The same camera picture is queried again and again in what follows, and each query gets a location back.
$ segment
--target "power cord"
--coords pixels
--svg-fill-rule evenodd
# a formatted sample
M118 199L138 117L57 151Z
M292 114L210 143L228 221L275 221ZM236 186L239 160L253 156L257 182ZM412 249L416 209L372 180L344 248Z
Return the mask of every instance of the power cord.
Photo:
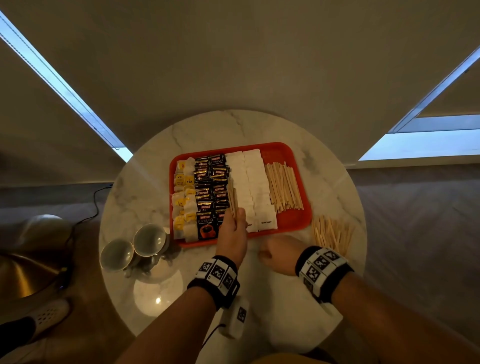
M212 332L210 333L210 335L208 335L208 338L207 338L207 339L205 340L205 342L203 343L201 349L204 348L205 344L207 344L208 339L213 335L213 333L216 331L216 329L218 329L218 328L224 328L224 327L226 327L226 326L227 326L227 325L225 325L225 324L219 324L219 325L217 325L217 327L215 327L215 329L212 330Z
M80 221L76 222L72 226L72 229L70 230L70 235L68 236L67 240L65 241L65 249L67 250L67 252L66 252L67 256L65 258L65 266L63 266L61 268L60 273L57 277L57 289L59 291L67 288L70 284L71 279L72 279L73 252L75 250L75 243L76 243L75 228L78 225L80 225L84 222L93 220L94 218L96 218L98 216L98 214L100 213L100 210L98 208L98 205L96 204L96 194L100 191L108 190L108 189L112 188L112 186L113 186L113 184L111 184L110 186L107 186L107 187L100 188L99 190L96 190L95 192L93 192L93 203L95 205L95 210L96 210L95 214L90 216L90 217L84 218L83 220L80 220Z

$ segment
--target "ceramic mug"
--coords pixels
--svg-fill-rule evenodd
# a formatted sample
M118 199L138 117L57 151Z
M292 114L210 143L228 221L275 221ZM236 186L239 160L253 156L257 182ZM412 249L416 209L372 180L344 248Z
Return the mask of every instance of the ceramic mug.
M125 239L114 239L102 249L100 253L100 266L106 272L121 272L125 270L125 276L131 274L132 266L137 264L139 257L136 256L133 244Z
M133 248L139 256L149 257L162 254L168 249L169 241L165 230L156 224L143 225L133 238Z

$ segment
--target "table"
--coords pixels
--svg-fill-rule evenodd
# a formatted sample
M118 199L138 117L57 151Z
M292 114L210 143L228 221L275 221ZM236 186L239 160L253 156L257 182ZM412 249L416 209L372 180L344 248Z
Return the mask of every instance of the table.
M295 155L313 214L343 218L355 225L347 258L363 274L367 254L365 216L357 190L334 154L317 138L283 118L256 111L212 111L182 120L143 145L118 175L102 216L99 250L122 237L132 240L144 224L169 226L168 166L183 153L231 146L283 142ZM291 235L312 242L311 228ZM214 334L198 363L244 363L273 351L307 352L322 342L342 316L332 306L327 313L297 277L271 272L257 259L261 238L248 242L239 269L241 289L251 303L246 331L240 340ZM162 313L193 279L200 264L215 253L215 245L173 249L171 261L160 260L151 275L105 273L108 294L122 320L138 335ZM217 312L210 329L219 322Z

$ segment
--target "forearm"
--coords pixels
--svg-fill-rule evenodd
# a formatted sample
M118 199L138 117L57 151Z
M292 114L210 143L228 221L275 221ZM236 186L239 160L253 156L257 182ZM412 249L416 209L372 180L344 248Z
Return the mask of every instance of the forearm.
M137 337L117 364L195 363L215 312L207 291L188 289Z
M477 363L477 348L348 273L332 303L386 363Z

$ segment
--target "white perforated shoe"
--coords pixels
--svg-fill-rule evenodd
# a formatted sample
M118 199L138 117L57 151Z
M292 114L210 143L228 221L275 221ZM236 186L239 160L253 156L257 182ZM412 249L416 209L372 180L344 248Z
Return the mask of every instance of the white perforated shoe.
M35 340L43 331L60 323L69 313L70 304L65 299L51 301L29 313L28 316L35 321L35 333L30 341Z

